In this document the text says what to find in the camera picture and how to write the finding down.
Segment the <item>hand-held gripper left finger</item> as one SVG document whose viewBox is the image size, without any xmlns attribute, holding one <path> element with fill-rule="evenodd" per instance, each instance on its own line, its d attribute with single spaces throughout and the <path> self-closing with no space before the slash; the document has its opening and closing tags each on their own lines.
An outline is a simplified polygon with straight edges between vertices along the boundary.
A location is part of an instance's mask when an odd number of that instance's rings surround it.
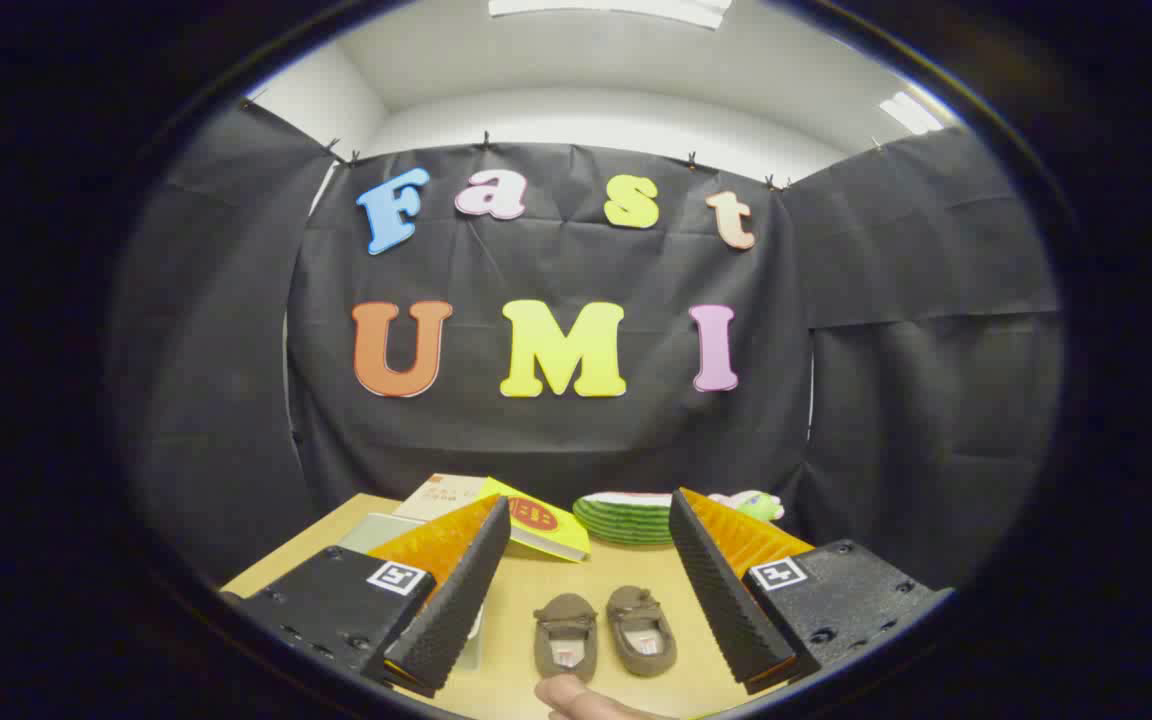
<svg viewBox="0 0 1152 720">
<path fill-rule="evenodd" d="M 433 697 L 467 646 L 509 538 L 508 502 L 488 495 L 374 550 L 329 544 L 227 601 L 325 669 Z"/>
</svg>

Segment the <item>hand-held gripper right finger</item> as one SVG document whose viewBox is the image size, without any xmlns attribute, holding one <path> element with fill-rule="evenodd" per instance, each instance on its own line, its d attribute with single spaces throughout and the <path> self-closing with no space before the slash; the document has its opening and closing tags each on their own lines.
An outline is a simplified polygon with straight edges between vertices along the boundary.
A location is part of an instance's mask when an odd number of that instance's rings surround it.
<svg viewBox="0 0 1152 720">
<path fill-rule="evenodd" d="M 952 597 L 854 539 L 809 544 L 691 488 L 669 532 L 733 679 L 748 694 L 858 661 Z"/>
</svg>

